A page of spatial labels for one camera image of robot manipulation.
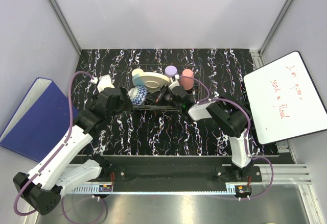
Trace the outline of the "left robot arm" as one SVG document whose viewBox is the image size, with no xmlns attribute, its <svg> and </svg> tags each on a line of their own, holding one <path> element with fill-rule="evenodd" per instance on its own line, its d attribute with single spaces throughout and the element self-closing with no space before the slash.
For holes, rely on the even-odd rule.
<svg viewBox="0 0 327 224">
<path fill-rule="evenodd" d="M 64 172 L 64 169 L 81 149 L 99 135 L 111 118 L 132 110 L 135 97 L 134 89 L 104 88 L 87 109 L 78 113 L 67 133 L 38 165 L 28 173 L 18 172 L 14 176 L 13 183 L 18 191 L 14 212 L 23 215 L 17 207 L 18 200 L 22 198 L 35 212 L 47 215 L 79 185 L 112 177 L 111 164 L 100 155 L 91 156 L 69 172 Z"/>
</svg>

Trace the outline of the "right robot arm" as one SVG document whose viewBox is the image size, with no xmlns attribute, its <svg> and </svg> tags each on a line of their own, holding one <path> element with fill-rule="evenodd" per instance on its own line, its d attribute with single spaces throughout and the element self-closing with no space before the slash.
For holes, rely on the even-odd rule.
<svg viewBox="0 0 327 224">
<path fill-rule="evenodd" d="M 195 101 L 182 86 L 148 94 L 146 100 L 156 106 L 176 108 L 187 121 L 212 119 L 224 135 L 229 137 L 232 165 L 229 180 L 244 181 L 250 176 L 253 162 L 249 153 L 248 134 L 251 127 L 251 112 L 237 103 L 231 96 L 224 95 L 206 101 Z"/>
</svg>

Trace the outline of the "cream and brown mug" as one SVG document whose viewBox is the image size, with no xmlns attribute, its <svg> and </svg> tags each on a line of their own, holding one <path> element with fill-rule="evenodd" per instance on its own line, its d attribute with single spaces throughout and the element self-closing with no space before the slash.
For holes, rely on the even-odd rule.
<svg viewBox="0 0 327 224">
<path fill-rule="evenodd" d="M 141 68 L 136 68 L 132 71 L 132 78 L 136 79 L 140 74 L 143 74 L 144 71 Z"/>
</svg>

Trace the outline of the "cream and blue plate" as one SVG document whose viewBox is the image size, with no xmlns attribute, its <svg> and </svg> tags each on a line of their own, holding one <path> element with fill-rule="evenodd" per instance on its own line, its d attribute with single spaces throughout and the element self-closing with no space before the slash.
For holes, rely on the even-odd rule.
<svg viewBox="0 0 327 224">
<path fill-rule="evenodd" d="M 134 86 L 146 87 L 149 92 L 157 92 L 163 86 L 171 84 L 167 76 L 156 72 L 133 73 L 132 82 Z"/>
</svg>

